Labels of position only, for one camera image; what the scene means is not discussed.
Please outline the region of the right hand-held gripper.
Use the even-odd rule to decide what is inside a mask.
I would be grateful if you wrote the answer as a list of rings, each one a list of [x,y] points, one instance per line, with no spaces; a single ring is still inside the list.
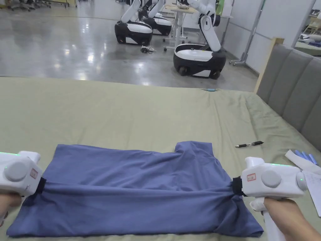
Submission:
[[[265,163],[262,158],[247,157],[247,168],[241,176],[233,178],[235,195],[253,197],[253,210],[262,212],[269,241],[285,241],[283,233],[272,220],[264,205],[264,199],[291,199],[302,197],[307,190],[303,172],[294,166]]]

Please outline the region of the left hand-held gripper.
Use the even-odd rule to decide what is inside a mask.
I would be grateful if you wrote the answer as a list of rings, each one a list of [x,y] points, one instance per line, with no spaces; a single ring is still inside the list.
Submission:
[[[0,193],[16,193],[21,197],[41,194],[46,179],[38,162],[41,155],[37,152],[20,151],[0,153]]]

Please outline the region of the person's left hand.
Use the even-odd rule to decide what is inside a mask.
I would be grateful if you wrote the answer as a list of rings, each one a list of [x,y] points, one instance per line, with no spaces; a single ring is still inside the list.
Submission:
[[[8,216],[9,209],[19,206],[21,202],[22,197],[19,194],[0,194],[0,227]]]

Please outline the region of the person's right hand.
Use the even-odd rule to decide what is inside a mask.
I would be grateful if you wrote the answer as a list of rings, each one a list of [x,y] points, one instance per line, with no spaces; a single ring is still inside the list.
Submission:
[[[320,234],[308,223],[296,202],[265,198],[264,205],[286,241],[318,241]]]

